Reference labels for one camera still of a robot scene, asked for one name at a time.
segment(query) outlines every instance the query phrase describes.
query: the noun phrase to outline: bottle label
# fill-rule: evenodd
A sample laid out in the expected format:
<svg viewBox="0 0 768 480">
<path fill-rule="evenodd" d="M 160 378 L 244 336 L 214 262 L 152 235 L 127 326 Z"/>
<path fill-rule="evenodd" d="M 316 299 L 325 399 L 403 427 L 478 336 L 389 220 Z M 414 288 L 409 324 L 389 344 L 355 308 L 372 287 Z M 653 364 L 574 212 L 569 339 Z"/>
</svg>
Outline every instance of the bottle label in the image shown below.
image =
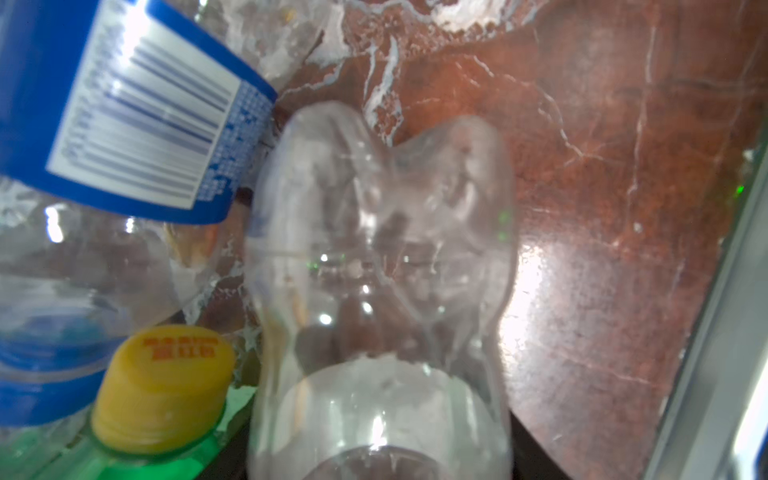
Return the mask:
<svg viewBox="0 0 768 480">
<path fill-rule="evenodd" d="M 276 92 L 159 0 L 10 2 L 0 173 L 118 214 L 222 221 Z"/>
</svg>

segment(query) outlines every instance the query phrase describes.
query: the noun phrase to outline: clear plastic bottle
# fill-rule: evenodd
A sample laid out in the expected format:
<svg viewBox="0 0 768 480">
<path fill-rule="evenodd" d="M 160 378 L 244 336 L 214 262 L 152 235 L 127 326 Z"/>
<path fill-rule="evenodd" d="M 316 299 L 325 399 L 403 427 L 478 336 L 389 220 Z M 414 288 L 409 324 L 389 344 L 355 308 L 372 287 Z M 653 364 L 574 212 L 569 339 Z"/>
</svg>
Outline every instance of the clear plastic bottle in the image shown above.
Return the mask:
<svg viewBox="0 0 768 480">
<path fill-rule="evenodd" d="M 31 478 L 86 423 L 126 312 L 76 300 L 0 311 L 0 478 Z"/>
<path fill-rule="evenodd" d="M 0 353 L 60 352 L 77 332 L 114 348 L 199 291 L 276 89 L 330 7 L 171 3 L 0 5 Z M 42 329 L 18 314 L 28 303 L 84 310 L 52 310 Z M 127 322 L 94 329 L 102 309 Z"/>
<path fill-rule="evenodd" d="M 510 478 L 513 199 L 478 118 L 388 151 L 341 104 L 296 113 L 247 240 L 265 334 L 251 480 Z"/>
</svg>

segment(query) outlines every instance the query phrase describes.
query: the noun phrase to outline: reddish brown surface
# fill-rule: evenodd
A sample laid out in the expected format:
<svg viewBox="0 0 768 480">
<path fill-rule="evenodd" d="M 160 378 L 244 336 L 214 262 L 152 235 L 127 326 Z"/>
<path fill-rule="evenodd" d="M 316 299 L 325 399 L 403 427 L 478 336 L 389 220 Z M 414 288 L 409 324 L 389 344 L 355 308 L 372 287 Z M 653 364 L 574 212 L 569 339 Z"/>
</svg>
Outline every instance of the reddish brown surface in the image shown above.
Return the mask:
<svg viewBox="0 0 768 480">
<path fill-rule="evenodd" d="M 768 4 L 521 0 L 450 33 L 434 2 L 370 3 L 347 5 L 349 56 L 304 68 L 281 108 L 367 108 L 394 144 L 459 114 L 502 132 L 521 232 L 510 406 L 576 480 L 639 478 L 748 174 Z"/>
</svg>

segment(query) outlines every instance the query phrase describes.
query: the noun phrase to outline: plastic waste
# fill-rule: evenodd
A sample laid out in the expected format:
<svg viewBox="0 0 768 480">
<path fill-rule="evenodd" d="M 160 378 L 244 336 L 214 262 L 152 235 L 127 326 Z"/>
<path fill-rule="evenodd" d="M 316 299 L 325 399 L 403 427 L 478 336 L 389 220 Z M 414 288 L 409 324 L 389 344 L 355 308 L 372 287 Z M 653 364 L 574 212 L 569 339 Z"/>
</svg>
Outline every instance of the plastic waste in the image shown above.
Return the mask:
<svg viewBox="0 0 768 480">
<path fill-rule="evenodd" d="M 192 480 L 233 416 L 224 409 L 234 365 L 230 344 L 202 327 L 133 335 L 114 354 L 88 428 L 36 480 Z"/>
<path fill-rule="evenodd" d="M 0 364 L 0 478 L 31 478 L 71 442 L 107 362 L 50 372 Z"/>
<path fill-rule="evenodd" d="M 495 129 L 456 118 L 388 150 L 314 105 L 255 195 L 251 480 L 510 478 L 496 331 L 517 252 Z"/>
<path fill-rule="evenodd" d="M 219 222 L 276 89 L 316 44 L 329 8 L 170 4 L 0 5 L 0 362 L 16 350 L 44 353 L 22 368 L 0 364 L 16 368 L 11 380 L 0 373 L 8 402 L 21 402 L 18 386 L 31 383 L 41 394 L 24 401 L 42 408 L 48 385 L 79 380 L 68 361 L 110 354 L 209 281 Z M 77 312 L 51 309 L 72 304 Z M 45 354 L 56 361 L 44 366 Z M 49 367 L 61 375 L 23 374 Z M 76 411 L 57 411 L 81 424 L 66 417 Z M 57 451 L 77 431 L 37 425 L 12 425 L 33 442 L 0 435 L 12 457 L 3 454 L 0 472 L 24 458 L 45 463 L 36 452 Z"/>
</svg>

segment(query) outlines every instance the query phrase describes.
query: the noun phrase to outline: yellow bottle cap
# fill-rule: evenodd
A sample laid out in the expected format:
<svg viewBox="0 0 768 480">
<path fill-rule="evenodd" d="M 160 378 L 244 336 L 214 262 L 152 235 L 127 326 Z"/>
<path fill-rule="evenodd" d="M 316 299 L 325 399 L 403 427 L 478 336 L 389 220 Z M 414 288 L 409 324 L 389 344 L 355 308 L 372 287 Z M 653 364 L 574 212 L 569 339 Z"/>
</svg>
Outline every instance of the yellow bottle cap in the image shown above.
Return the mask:
<svg viewBox="0 0 768 480">
<path fill-rule="evenodd" d="M 126 340 L 99 389 L 91 428 L 119 452 L 159 455 L 209 432 L 224 407 L 235 354 L 218 333 L 166 325 Z"/>
</svg>

